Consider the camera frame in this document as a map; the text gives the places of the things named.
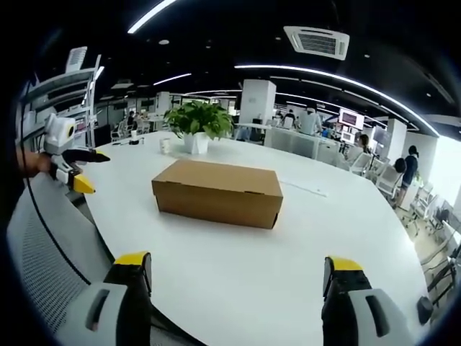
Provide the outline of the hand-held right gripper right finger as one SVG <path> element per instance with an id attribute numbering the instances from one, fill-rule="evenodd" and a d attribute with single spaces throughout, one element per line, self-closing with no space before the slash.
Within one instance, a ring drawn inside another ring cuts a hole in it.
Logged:
<path id="1" fill-rule="evenodd" d="M 350 259 L 325 258 L 321 319 L 324 345 L 414 344 L 398 306 Z"/>

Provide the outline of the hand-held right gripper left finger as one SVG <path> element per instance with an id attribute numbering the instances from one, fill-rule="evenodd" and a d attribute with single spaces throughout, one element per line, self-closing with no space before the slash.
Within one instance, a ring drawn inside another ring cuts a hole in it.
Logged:
<path id="1" fill-rule="evenodd" d="M 151 253 L 124 254 L 102 282 L 92 283 L 69 306 L 58 330 L 61 345 L 149 345 Z"/>

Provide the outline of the person's left hand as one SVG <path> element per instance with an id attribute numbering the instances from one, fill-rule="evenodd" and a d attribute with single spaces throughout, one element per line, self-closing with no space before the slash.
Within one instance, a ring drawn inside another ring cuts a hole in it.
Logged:
<path id="1" fill-rule="evenodd" d="M 51 158 L 44 153 L 25 151 L 18 154 L 18 163 L 22 173 L 26 177 L 35 177 L 39 173 L 49 173 L 51 170 Z"/>

